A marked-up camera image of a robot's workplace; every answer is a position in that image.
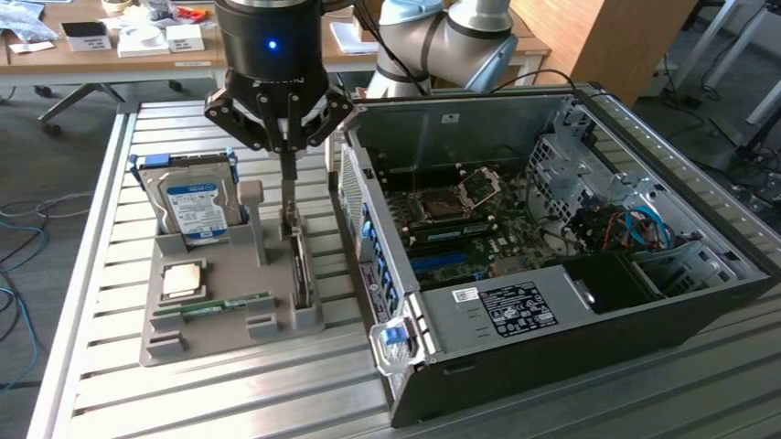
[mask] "chair wheel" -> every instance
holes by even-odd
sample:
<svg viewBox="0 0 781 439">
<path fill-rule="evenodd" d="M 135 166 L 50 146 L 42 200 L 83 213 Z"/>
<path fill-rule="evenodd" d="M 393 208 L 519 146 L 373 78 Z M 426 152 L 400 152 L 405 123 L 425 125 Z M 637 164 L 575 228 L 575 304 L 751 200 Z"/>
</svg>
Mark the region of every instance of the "chair wheel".
<svg viewBox="0 0 781 439">
<path fill-rule="evenodd" d="M 177 92 L 179 92 L 185 89 L 185 87 L 182 87 L 182 82 L 179 82 L 178 80 L 169 81 L 169 88 Z"/>
<path fill-rule="evenodd" d="M 58 124 L 45 123 L 42 128 L 45 133 L 53 137 L 58 137 L 63 133 L 63 127 Z"/>
<path fill-rule="evenodd" d="M 37 90 L 37 95 L 41 96 L 42 98 L 50 98 L 51 96 L 54 96 L 54 94 L 51 93 L 50 87 L 42 87 L 42 86 L 37 85 L 35 90 Z"/>
</svg>

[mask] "hard drive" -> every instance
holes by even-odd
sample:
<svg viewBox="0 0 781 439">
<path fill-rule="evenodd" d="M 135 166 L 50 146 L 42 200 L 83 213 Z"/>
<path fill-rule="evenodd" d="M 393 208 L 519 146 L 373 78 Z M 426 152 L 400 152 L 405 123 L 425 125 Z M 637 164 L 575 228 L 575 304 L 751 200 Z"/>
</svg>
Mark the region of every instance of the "hard drive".
<svg viewBox="0 0 781 439">
<path fill-rule="evenodd" d="M 245 223 L 236 162 L 233 152 L 158 154 L 141 160 L 131 156 L 131 172 L 150 197 L 161 231 L 182 233 L 187 245 L 226 241 L 229 227 Z"/>
</svg>

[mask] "open computer tower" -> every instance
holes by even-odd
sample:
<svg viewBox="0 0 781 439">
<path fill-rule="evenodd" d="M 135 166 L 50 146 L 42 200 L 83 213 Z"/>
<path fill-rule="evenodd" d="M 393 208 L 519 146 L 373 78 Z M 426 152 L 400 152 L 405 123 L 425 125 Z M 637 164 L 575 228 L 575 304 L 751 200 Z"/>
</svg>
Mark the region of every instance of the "open computer tower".
<svg viewBox="0 0 781 439">
<path fill-rule="evenodd" d="M 603 101 L 357 102 L 337 196 L 394 427 L 675 347 L 778 284 L 778 235 Z"/>
</svg>

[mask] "motherboard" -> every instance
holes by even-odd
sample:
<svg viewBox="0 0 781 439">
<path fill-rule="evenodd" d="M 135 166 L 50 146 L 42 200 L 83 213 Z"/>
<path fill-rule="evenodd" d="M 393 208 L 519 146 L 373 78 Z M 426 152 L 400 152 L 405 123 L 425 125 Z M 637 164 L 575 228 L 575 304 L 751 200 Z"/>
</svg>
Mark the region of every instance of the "motherboard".
<svg viewBox="0 0 781 439">
<path fill-rule="evenodd" d="M 525 209 L 527 181 L 517 169 L 456 165 L 453 171 L 384 182 L 424 291 L 536 270 L 568 252 L 567 242 L 555 239 L 552 247 Z"/>
</svg>

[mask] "aluminum table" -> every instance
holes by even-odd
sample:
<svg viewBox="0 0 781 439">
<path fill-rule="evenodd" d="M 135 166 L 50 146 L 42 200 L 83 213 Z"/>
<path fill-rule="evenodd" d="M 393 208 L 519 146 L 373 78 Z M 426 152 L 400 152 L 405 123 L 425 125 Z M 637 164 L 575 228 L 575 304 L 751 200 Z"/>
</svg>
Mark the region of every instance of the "aluminum table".
<svg viewBox="0 0 781 439">
<path fill-rule="evenodd" d="M 605 109 L 625 114 L 609 97 Z M 300 163 L 328 329 L 316 336 L 138 366 L 155 219 L 126 173 L 129 154 L 232 146 L 242 178 L 280 203 L 278 162 L 203 117 L 202 102 L 142 104 L 118 116 L 29 437 L 493 438 L 763 437 L 781 432 L 781 289 L 676 349 L 401 430 L 348 275 L 326 184 L 325 148 Z M 629 114 L 625 126 L 779 259 L 778 236 Z"/>
</svg>

